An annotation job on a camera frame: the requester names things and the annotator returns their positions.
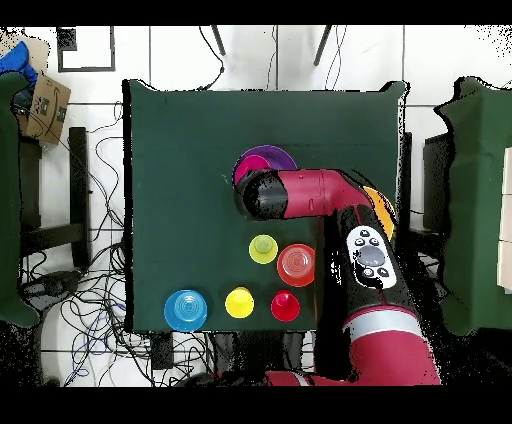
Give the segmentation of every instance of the blue object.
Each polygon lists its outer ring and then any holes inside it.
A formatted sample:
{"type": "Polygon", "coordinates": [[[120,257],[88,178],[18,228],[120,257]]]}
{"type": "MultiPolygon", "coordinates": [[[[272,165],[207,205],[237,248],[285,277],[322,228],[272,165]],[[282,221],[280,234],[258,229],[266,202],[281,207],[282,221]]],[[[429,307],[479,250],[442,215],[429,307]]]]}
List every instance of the blue object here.
{"type": "Polygon", "coordinates": [[[206,315],[206,302],[195,290],[178,290],[165,302],[165,320],[175,331],[191,333],[198,330],[206,321],[206,315]]]}
{"type": "Polygon", "coordinates": [[[37,73],[28,64],[28,48],[23,41],[20,41],[14,49],[0,59],[0,73],[7,71],[21,73],[30,83],[30,86],[36,84],[37,73]]]}

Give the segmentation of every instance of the yellow cup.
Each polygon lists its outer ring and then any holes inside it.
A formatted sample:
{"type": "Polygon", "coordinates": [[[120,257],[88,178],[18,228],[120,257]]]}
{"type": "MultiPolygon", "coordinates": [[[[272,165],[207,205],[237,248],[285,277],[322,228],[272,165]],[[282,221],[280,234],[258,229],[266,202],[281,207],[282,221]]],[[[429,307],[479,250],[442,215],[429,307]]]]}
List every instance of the yellow cup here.
{"type": "Polygon", "coordinates": [[[225,306],[233,318],[246,318],[254,309],[254,299],[245,287],[237,287],[227,295],[225,306]]]}
{"type": "Polygon", "coordinates": [[[254,237],[249,244],[249,256],[259,264],[268,264],[277,256],[277,242],[266,234],[254,237]]]}

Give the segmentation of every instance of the blue cup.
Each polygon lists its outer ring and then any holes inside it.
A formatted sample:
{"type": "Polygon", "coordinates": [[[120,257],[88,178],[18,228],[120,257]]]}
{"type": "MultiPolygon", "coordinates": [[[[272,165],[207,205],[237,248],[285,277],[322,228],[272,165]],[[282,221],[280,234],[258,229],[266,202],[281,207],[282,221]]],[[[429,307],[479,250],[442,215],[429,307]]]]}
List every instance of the blue cup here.
{"type": "Polygon", "coordinates": [[[207,311],[206,301],[200,293],[178,290],[165,302],[164,317],[173,330],[191,333],[204,324],[207,311]]]}

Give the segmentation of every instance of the table leg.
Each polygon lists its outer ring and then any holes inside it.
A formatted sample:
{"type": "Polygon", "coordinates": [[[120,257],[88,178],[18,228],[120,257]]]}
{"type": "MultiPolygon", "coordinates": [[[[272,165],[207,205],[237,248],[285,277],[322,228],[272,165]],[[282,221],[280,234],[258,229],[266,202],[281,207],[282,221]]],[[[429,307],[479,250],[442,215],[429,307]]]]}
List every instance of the table leg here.
{"type": "Polygon", "coordinates": [[[332,28],[332,25],[325,26],[324,34],[322,35],[322,39],[320,40],[320,45],[318,46],[318,50],[316,52],[315,61],[313,62],[315,66],[318,66],[318,64],[320,63],[320,59],[322,58],[322,53],[324,52],[325,43],[327,42],[327,38],[329,37],[331,28],[332,28]]]}
{"type": "Polygon", "coordinates": [[[219,52],[222,56],[226,55],[226,51],[224,50],[224,45],[222,44],[222,39],[220,38],[219,29],[217,25],[210,25],[212,27],[213,35],[215,36],[215,41],[217,42],[217,46],[219,46],[219,52]]]}

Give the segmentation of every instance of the gray button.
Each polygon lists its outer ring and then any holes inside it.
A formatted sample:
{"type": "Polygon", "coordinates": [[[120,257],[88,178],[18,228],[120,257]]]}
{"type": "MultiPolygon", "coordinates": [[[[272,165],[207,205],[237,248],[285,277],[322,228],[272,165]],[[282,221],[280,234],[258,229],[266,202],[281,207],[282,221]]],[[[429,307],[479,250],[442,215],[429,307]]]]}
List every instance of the gray button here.
{"type": "Polygon", "coordinates": [[[384,253],[375,246],[363,246],[359,249],[357,262],[363,266],[381,266],[385,261],[384,253]]]}

